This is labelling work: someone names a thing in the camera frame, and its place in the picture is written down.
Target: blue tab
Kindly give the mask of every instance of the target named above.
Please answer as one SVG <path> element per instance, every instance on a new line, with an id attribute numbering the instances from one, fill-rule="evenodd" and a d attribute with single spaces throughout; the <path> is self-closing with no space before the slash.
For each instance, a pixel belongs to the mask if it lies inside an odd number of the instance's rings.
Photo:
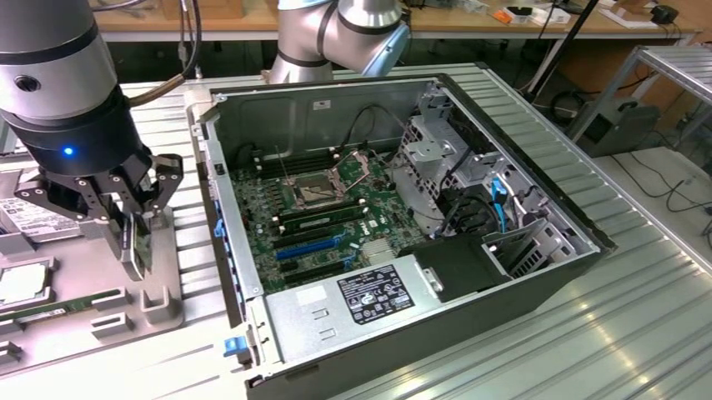
<path id="1" fill-rule="evenodd" d="M 231 337 L 224 340 L 223 357 L 229 357 L 247 350 L 247 340 L 244 336 Z"/>
<path id="2" fill-rule="evenodd" d="M 223 226 L 223 219 L 217 219 L 217 222 L 215 224 L 215 229 L 212 229 L 212 234 L 216 238 L 221 238 L 224 236 L 224 226 Z"/>

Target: desk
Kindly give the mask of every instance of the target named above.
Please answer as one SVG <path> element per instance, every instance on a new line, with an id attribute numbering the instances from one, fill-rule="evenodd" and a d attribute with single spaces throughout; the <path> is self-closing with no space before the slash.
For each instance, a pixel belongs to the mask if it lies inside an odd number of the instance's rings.
<path id="1" fill-rule="evenodd" d="M 485 0 L 494 12 L 502 6 L 501 0 Z M 212 19 L 203 21 L 203 39 L 205 41 L 276 40 L 276 0 L 244 0 L 244 17 L 239 19 Z M 160 9 L 141 11 L 143 18 L 132 17 L 125 12 L 100 12 L 96 21 L 108 42 L 176 42 L 179 39 L 177 21 L 169 21 Z M 542 27 L 531 22 L 505 24 L 487 14 L 467 13 L 459 8 L 412 8 L 414 39 L 534 39 Z M 543 70 L 550 64 L 555 50 L 575 22 L 571 16 L 566 25 L 553 24 L 546 27 L 542 38 L 555 39 L 549 56 L 543 59 L 529 85 L 535 85 Z M 676 19 L 680 32 L 670 34 L 662 28 L 628 29 L 614 23 L 597 10 L 590 14 L 575 38 L 578 39 L 654 39 L 677 38 L 677 45 L 684 45 L 700 32 L 696 25 L 682 16 Z"/>

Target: motherboard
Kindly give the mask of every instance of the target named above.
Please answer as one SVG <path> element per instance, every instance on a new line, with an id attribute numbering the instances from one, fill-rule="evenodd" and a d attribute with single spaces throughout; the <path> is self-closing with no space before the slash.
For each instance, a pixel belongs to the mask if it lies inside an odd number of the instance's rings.
<path id="1" fill-rule="evenodd" d="M 380 156 L 363 149 L 335 159 L 306 172 L 278 160 L 274 173 L 231 175 L 266 293 L 387 262 L 426 240 Z"/>

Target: screw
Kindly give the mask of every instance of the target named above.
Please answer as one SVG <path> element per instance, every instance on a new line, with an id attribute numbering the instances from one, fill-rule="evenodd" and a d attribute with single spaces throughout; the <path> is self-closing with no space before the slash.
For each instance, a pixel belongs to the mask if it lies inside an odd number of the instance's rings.
<path id="1" fill-rule="evenodd" d="M 17 86 L 17 89 L 28 93 L 40 90 L 40 87 L 42 86 L 33 77 L 28 77 L 26 75 L 20 75 L 14 78 L 14 85 Z"/>

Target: power supply label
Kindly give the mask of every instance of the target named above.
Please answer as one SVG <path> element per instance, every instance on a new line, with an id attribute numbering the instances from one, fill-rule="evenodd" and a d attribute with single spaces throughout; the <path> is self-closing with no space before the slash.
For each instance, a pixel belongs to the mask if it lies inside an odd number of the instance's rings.
<path id="1" fill-rule="evenodd" d="M 415 306 L 392 265 L 338 281 L 354 322 L 374 322 Z"/>

